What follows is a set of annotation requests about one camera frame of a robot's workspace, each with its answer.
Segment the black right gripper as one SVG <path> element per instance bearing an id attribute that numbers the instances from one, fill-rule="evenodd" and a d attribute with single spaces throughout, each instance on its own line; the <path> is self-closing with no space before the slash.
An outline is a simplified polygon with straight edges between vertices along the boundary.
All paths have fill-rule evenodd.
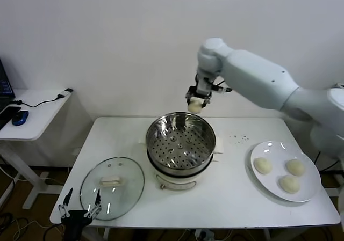
<path id="1" fill-rule="evenodd" d="M 185 98 L 187 100 L 187 104 L 190 104 L 190 100 L 192 97 L 197 97 L 203 99 L 203 107 L 206 107 L 210 104 L 211 101 L 211 91 L 203 90 L 202 85 L 199 84 L 198 76 L 195 76 L 195 85 L 190 86 Z"/>

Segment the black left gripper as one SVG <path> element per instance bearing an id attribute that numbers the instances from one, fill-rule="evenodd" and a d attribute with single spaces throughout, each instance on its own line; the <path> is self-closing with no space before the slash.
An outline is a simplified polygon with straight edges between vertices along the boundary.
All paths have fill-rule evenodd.
<path id="1" fill-rule="evenodd" d="M 102 210 L 100 189 L 97 191 L 94 206 L 87 210 L 68 210 L 69 201 L 73 193 L 71 188 L 64 197 L 63 203 L 58 206 L 61 223 L 66 227 L 85 227 L 89 225 L 90 218 L 96 218 Z"/>

